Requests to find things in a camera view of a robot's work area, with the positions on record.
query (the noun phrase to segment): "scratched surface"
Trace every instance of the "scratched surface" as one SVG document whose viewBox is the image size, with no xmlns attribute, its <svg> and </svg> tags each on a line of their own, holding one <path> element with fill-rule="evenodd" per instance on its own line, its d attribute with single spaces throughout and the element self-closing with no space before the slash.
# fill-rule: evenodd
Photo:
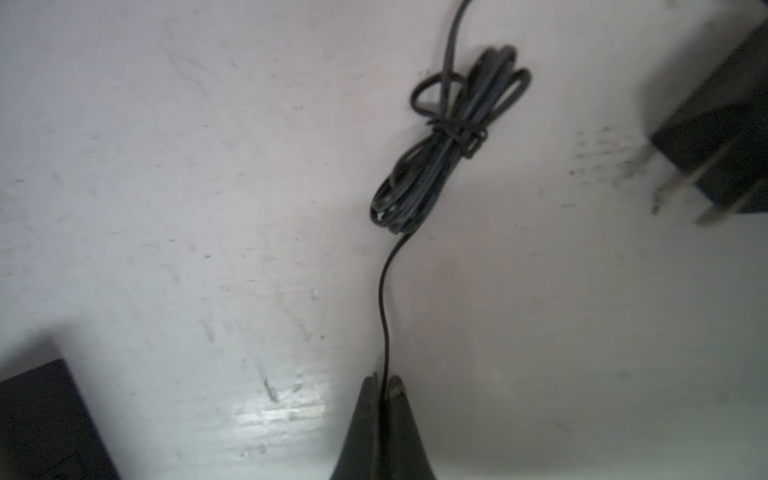
<svg viewBox="0 0 768 480">
<path fill-rule="evenodd" d="M 0 0 L 0 374 L 65 357 L 126 479 L 327 478 L 452 4 Z M 758 4 L 472 6 L 535 82 L 387 289 L 441 478 L 768 471 L 768 219 L 652 215 L 644 140 Z"/>
</svg>

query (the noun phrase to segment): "power cord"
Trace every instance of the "power cord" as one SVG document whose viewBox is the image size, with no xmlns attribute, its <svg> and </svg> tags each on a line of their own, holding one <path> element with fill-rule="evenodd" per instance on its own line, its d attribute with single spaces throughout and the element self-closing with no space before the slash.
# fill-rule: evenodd
<svg viewBox="0 0 768 480">
<path fill-rule="evenodd" d="M 487 48 L 466 78 L 453 71 L 458 29 L 470 3 L 472 0 L 463 0 L 453 19 L 442 71 L 425 78 L 411 93 L 411 108 L 429 119 L 427 125 L 432 127 L 432 133 L 397 160 L 371 202 L 371 221 L 392 233 L 403 234 L 387 257 L 379 279 L 379 315 L 384 332 L 384 375 L 379 397 L 382 405 L 389 378 L 389 325 L 384 308 L 384 282 L 389 266 L 422 226 L 462 157 L 472 158 L 488 138 L 488 126 L 506 112 L 531 83 L 530 71 L 515 70 L 517 51 L 510 45 L 498 50 Z M 451 103 L 454 83 L 460 88 Z M 440 101 L 438 111 L 431 111 L 419 104 L 419 97 L 436 84 L 440 84 Z"/>
</svg>

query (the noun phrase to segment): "white surface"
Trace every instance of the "white surface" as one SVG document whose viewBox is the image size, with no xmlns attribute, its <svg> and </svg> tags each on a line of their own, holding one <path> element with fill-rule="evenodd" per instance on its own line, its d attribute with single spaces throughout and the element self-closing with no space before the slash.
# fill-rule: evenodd
<svg viewBox="0 0 768 480">
<path fill-rule="evenodd" d="M 54 345 L 126 479 L 327 478 L 382 352 L 395 237 L 367 206 L 425 133 L 407 98 L 454 8 L 2 0 L 5 374 Z M 633 160 L 763 18 L 470 8 L 458 65 L 509 42 L 535 81 L 392 272 L 440 478 L 768 471 L 768 218 L 701 230 L 695 190 L 653 217 L 673 170 Z"/>
</svg>

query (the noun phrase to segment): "wire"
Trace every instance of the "wire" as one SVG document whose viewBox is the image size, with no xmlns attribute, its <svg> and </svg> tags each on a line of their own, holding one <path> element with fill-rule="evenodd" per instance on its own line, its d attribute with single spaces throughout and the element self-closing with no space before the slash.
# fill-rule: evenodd
<svg viewBox="0 0 768 480">
<path fill-rule="evenodd" d="M 392 233 L 403 233 L 387 257 L 379 279 L 379 314 L 384 332 L 384 378 L 380 402 L 389 378 L 389 326 L 384 308 L 384 282 L 395 255 L 422 226 L 437 202 L 453 169 L 472 158 L 488 138 L 488 126 L 506 112 L 528 89 L 531 72 L 515 70 L 517 51 L 510 45 L 487 48 L 466 78 L 453 71 L 459 26 L 472 0 L 463 0 L 453 19 L 442 71 L 421 81 L 411 93 L 411 108 L 429 121 L 432 133 L 409 148 L 395 163 L 371 201 L 371 221 Z M 430 87 L 440 84 L 437 111 L 419 103 Z M 451 103 L 451 86 L 460 88 Z"/>
</svg>

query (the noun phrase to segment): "white table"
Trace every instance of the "white table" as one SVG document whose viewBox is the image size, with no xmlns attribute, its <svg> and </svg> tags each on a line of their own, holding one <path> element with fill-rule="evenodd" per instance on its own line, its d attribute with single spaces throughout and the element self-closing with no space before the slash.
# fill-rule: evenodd
<svg viewBox="0 0 768 480">
<path fill-rule="evenodd" d="M 367 208 L 456 2 L 2 0 L 0 372 L 66 358 L 123 478 L 327 478 L 380 364 Z M 768 217 L 638 159 L 757 0 L 477 0 L 531 90 L 387 289 L 440 478 L 768 471 Z"/>
</svg>

